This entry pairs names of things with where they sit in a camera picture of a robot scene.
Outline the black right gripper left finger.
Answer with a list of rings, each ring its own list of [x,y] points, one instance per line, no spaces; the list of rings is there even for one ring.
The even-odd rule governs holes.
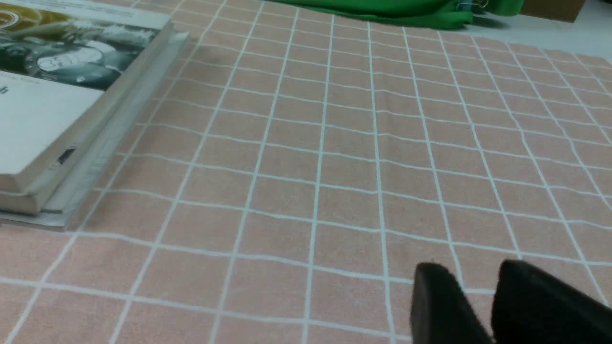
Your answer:
[[[455,276],[437,263],[415,269],[410,325],[414,344],[492,344]]]

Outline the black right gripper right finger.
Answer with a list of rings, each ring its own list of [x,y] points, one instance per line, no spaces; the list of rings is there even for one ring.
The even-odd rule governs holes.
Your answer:
[[[612,312],[523,260],[505,260],[492,301],[498,344],[609,344]]]

